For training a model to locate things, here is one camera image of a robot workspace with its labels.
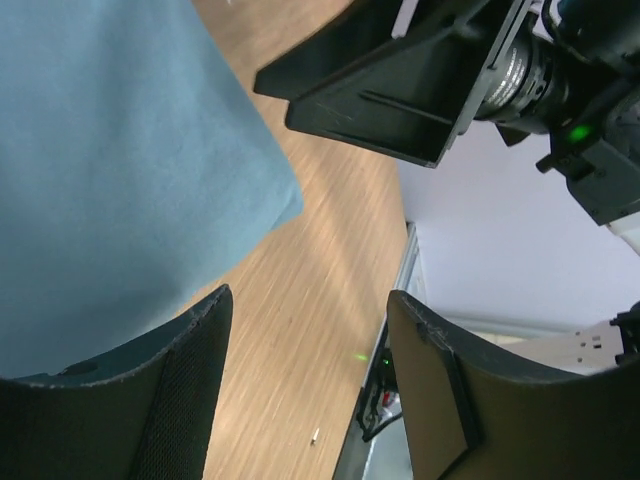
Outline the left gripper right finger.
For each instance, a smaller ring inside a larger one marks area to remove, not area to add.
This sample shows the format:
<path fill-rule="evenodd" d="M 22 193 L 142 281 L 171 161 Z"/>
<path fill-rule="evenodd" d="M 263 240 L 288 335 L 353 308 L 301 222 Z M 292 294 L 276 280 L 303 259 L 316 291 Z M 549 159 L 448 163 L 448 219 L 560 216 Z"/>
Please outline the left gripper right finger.
<path fill-rule="evenodd" d="M 406 292 L 387 319 L 417 479 L 635 479 L 639 357 L 583 376 L 519 356 Z"/>

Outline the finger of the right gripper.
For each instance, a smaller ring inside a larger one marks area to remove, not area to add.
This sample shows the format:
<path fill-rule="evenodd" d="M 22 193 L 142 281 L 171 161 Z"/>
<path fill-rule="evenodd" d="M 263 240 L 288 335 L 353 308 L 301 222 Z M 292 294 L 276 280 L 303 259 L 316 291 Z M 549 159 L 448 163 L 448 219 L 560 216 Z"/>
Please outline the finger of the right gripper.
<path fill-rule="evenodd" d="M 493 44 L 478 26 L 390 41 L 291 101 L 285 125 L 434 168 L 474 116 Z"/>
<path fill-rule="evenodd" d="M 399 1 L 354 1 L 335 18 L 263 66 L 253 91 L 296 99 L 392 41 Z"/>

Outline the grey-blue t-shirt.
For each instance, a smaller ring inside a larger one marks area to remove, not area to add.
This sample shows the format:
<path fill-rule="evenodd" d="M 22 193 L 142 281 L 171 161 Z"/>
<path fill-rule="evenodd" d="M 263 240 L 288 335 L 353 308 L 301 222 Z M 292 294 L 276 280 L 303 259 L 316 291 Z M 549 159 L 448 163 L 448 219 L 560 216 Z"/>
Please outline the grey-blue t-shirt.
<path fill-rule="evenodd" d="M 2 3 L 3 377 L 172 319 L 302 207 L 191 2 Z"/>

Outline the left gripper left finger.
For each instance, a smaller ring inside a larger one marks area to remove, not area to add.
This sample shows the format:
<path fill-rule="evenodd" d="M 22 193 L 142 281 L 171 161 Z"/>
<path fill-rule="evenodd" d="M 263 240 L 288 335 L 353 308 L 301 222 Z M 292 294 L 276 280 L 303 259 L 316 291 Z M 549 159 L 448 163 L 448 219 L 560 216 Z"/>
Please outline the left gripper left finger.
<path fill-rule="evenodd" d="M 2 478 L 202 478 L 232 314 L 223 285 L 55 375 L 2 380 Z"/>

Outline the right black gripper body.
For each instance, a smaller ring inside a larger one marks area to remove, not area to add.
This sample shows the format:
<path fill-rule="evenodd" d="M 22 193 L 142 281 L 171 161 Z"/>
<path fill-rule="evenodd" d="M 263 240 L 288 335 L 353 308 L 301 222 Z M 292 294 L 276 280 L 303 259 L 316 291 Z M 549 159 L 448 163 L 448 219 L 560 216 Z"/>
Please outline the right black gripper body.
<path fill-rule="evenodd" d="M 459 115 L 502 135 L 544 135 L 570 122 L 568 55 L 534 32 L 530 1 L 481 1 L 467 25 L 477 33 L 483 61 Z"/>

